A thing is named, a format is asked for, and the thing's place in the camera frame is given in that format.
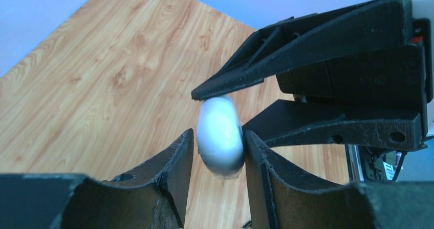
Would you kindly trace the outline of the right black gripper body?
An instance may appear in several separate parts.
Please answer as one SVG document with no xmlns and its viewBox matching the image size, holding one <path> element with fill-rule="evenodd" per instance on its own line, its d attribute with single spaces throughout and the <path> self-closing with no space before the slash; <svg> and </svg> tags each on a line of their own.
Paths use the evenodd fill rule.
<svg viewBox="0 0 434 229">
<path fill-rule="evenodd" d="M 412 15 L 407 45 L 277 74 L 280 89 L 297 102 L 414 111 L 426 136 L 433 99 L 433 0 L 412 0 Z"/>
</svg>

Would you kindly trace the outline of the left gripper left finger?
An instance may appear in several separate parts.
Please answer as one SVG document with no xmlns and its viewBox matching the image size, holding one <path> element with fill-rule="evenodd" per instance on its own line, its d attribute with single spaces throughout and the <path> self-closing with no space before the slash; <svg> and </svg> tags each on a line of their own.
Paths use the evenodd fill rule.
<svg viewBox="0 0 434 229">
<path fill-rule="evenodd" d="M 112 180 L 79 173 L 2 173 L 1 228 L 182 228 L 193 130 Z"/>
</svg>

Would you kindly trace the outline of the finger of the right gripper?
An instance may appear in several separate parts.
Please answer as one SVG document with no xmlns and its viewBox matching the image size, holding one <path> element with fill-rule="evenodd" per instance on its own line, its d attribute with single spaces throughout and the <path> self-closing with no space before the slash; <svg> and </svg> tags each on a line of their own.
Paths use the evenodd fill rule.
<svg viewBox="0 0 434 229">
<path fill-rule="evenodd" d="M 424 138 L 421 115 L 408 110 L 323 105 L 279 99 L 243 125 L 269 147 L 354 144 L 413 151 Z"/>
<path fill-rule="evenodd" d="M 279 21 L 253 32 L 191 97 L 206 100 L 307 65 L 405 46 L 412 21 L 412 0 L 373 0 Z"/>
</svg>

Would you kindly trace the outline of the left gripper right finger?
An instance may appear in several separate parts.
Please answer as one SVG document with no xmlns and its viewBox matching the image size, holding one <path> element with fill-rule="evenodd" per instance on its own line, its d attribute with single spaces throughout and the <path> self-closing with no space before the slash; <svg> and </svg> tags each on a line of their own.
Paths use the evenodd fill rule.
<svg viewBox="0 0 434 229">
<path fill-rule="evenodd" d="M 245 133 L 253 228 L 433 228 L 432 182 L 350 182 L 315 176 Z"/>
</svg>

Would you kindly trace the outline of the white earbud charging case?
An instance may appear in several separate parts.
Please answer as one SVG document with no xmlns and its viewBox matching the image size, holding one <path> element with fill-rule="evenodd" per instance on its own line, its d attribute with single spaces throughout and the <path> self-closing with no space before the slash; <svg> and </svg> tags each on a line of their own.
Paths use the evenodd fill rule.
<svg viewBox="0 0 434 229">
<path fill-rule="evenodd" d="M 205 100 L 196 127 L 198 153 L 212 174 L 238 178 L 245 162 L 243 132 L 229 95 Z"/>
</svg>

